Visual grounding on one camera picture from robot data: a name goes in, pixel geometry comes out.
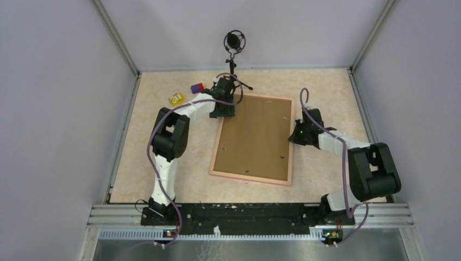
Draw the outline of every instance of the white wall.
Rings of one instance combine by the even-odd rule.
[[[237,68],[346,67],[386,0],[102,0],[137,67],[228,67],[222,45],[239,29],[247,46]]]
[[[431,260],[459,260],[461,2],[400,1],[358,70]]]
[[[0,260],[75,260],[134,76],[89,0],[2,1]]]

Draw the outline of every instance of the beige tabletop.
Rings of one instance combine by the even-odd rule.
[[[190,86],[210,88],[222,71],[143,73],[129,123],[111,202],[148,200],[154,187],[154,171],[146,146],[160,108],[171,107],[168,98],[180,92],[185,101],[194,97]],[[309,89],[309,105],[317,107],[325,127],[367,141],[346,69],[237,70],[239,79],[254,87],[255,94],[293,97],[296,119],[302,87]],[[190,126],[188,147],[178,162],[176,202],[319,202],[324,194],[341,188],[341,159],[313,146],[294,146],[292,186],[282,187],[210,176],[208,167],[216,138],[217,119],[203,116]]]

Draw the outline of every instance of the floor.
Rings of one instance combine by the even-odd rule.
[[[112,203],[150,198],[154,171],[147,160],[146,147],[159,109],[171,107],[168,98],[177,92],[182,93],[186,101],[192,99],[191,85],[201,82],[210,88],[213,77],[221,72],[142,74]],[[309,105],[320,109],[325,127],[335,127],[358,140],[367,140],[346,69],[239,70],[236,73],[240,80],[254,87],[251,92],[256,94],[293,97],[298,101],[301,88],[308,88]],[[295,118],[300,119],[298,102],[295,113]],[[176,202],[318,202],[322,195],[342,186],[341,159],[313,146],[295,145],[291,187],[210,176],[208,167],[217,126],[218,120],[207,116],[191,125],[188,148],[178,163]]]

